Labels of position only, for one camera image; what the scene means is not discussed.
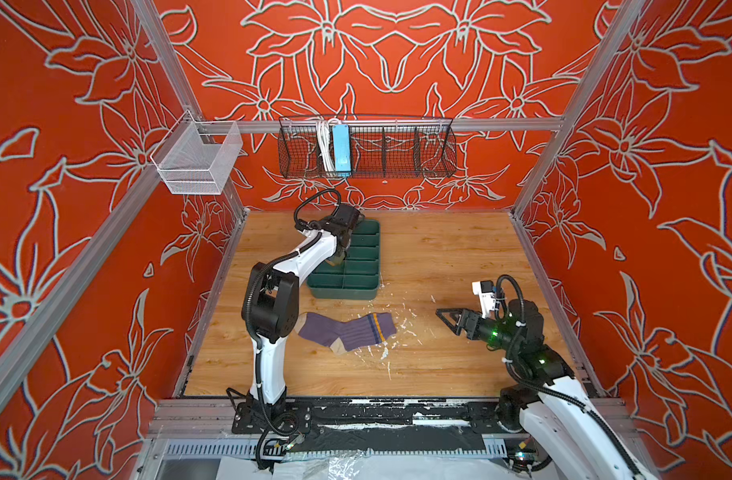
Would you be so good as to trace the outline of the green divided tray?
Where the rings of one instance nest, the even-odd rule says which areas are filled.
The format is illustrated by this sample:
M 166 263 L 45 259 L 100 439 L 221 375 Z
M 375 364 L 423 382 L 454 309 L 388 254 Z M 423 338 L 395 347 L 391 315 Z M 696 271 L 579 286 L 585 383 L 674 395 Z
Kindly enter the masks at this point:
M 306 279 L 317 299 L 369 301 L 381 285 L 381 225 L 366 219 L 353 232 L 344 260 L 319 265 Z

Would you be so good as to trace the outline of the purple sock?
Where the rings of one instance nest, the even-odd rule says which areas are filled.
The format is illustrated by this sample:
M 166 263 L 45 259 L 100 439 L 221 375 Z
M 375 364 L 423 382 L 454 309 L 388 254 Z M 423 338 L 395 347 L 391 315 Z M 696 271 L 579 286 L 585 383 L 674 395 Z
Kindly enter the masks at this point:
M 301 338 L 341 355 L 383 344 L 397 333 L 397 328 L 390 313 L 371 313 L 343 322 L 310 312 L 299 316 L 294 331 Z

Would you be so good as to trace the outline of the green striped sock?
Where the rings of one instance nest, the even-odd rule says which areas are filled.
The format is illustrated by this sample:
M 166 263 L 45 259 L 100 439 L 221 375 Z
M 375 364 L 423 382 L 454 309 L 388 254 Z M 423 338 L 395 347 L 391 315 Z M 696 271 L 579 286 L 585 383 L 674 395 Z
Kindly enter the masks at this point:
M 325 260 L 325 262 L 329 266 L 336 267 L 336 266 L 341 265 L 344 262 L 344 260 L 345 260 L 345 256 L 344 255 L 335 255 L 335 256 L 331 256 L 331 257 L 327 258 Z

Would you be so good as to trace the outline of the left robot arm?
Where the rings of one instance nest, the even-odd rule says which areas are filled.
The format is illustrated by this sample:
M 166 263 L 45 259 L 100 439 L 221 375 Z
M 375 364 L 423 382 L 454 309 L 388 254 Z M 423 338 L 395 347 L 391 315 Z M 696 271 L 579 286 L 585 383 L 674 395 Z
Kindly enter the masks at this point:
M 241 311 L 254 355 L 251 395 L 262 406 L 274 407 L 286 395 L 285 348 L 298 320 L 301 285 L 321 264 L 345 257 L 362 218 L 347 204 L 318 220 L 303 220 L 300 212 L 294 211 L 294 228 L 303 240 L 289 253 L 254 265 Z

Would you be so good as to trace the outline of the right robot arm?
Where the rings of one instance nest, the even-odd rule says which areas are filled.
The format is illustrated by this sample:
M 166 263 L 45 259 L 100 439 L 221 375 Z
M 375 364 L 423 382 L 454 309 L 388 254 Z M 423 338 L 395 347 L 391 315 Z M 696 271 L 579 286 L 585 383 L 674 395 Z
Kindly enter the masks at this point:
M 547 345 L 544 317 L 528 300 L 512 300 L 491 318 L 466 308 L 441 308 L 436 316 L 457 336 L 504 353 L 516 382 L 501 391 L 495 413 L 509 432 L 525 432 L 545 451 L 541 461 L 508 459 L 508 468 L 533 473 L 554 465 L 568 479 L 654 479 L 592 404 L 568 362 Z

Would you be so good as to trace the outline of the light blue box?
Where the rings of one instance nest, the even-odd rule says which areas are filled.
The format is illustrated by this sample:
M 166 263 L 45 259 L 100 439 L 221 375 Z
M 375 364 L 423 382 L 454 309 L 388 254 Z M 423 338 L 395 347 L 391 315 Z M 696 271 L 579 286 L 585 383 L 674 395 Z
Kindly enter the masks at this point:
M 352 172 L 350 128 L 347 124 L 335 124 L 331 128 L 334 148 L 335 172 L 348 177 Z

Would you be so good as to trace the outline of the clear plastic bin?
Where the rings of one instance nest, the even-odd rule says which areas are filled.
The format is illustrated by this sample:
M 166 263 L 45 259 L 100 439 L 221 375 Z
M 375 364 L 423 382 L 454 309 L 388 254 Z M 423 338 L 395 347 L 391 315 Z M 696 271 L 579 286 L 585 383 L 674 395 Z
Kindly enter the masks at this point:
M 219 195 L 241 151 L 238 123 L 197 121 L 185 112 L 151 154 L 151 161 L 175 195 Z

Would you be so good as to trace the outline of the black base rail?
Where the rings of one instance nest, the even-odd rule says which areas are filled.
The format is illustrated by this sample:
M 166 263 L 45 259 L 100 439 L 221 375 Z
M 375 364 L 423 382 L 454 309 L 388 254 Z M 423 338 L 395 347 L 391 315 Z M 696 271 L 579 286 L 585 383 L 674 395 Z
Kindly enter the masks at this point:
M 496 398 L 290 397 L 262 408 L 228 391 L 232 432 L 264 436 L 266 458 L 340 453 L 504 458 L 527 440 L 503 428 Z

